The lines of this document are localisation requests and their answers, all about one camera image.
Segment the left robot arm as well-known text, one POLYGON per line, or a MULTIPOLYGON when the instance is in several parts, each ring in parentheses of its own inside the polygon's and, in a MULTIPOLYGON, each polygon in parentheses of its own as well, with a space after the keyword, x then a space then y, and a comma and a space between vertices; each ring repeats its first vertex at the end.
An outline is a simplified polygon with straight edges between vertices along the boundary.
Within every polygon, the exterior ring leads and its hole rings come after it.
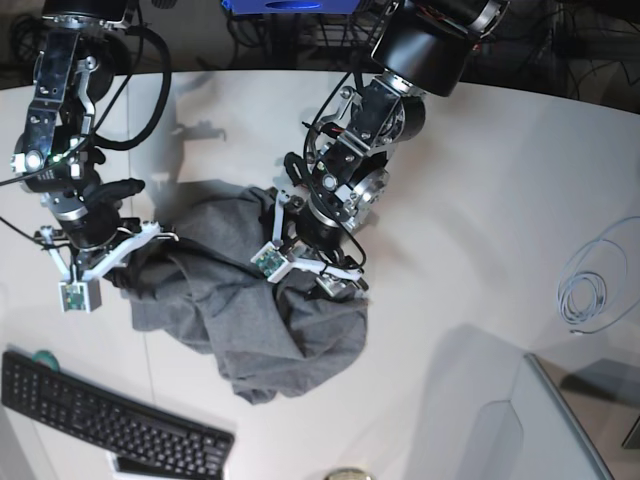
POLYGON ((426 122, 423 97, 449 96, 482 40, 500 23, 505 1, 391 1, 380 20, 370 57, 382 71, 368 85, 336 86, 341 103, 317 114, 300 155, 284 160, 296 186, 309 193, 295 201, 292 252, 280 251, 292 267, 319 276, 357 282, 364 259, 341 248, 352 240, 388 182, 393 148, 414 138, 426 122))

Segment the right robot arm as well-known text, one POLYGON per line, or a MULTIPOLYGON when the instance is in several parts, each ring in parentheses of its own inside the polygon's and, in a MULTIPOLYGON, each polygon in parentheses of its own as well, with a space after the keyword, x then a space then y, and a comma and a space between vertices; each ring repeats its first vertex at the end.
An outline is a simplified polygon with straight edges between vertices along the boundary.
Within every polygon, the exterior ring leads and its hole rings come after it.
POLYGON ((10 166, 14 182, 43 197, 63 235, 77 250, 108 246, 122 226, 119 203, 140 193, 141 180, 102 182, 95 167, 107 150, 126 152, 143 143, 158 125, 172 80, 165 41, 141 20, 136 1, 47 1, 50 23, 34 67, 34 96, 10 166), (160 55, 162 81, 151 117, 128 140, 99 135, 104 115, 96 104, 112 86, 116 55, 108 41, 121 31, 160 55))

